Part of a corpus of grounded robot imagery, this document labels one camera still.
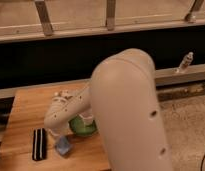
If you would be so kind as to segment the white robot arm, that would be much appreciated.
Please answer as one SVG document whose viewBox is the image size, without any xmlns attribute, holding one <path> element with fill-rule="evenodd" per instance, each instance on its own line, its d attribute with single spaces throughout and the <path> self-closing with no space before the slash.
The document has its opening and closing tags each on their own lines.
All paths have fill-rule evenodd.
<svg viewBox="0 0 205 171">
<path fill-rule="evenodd" d="M 94 115 L 112 171 L 173 171 L 148 53 L 131 48 L 103 60 L 82 91 L 53 99 L 44 126 L 61 135 L 86 110 Z"/>
</svg>

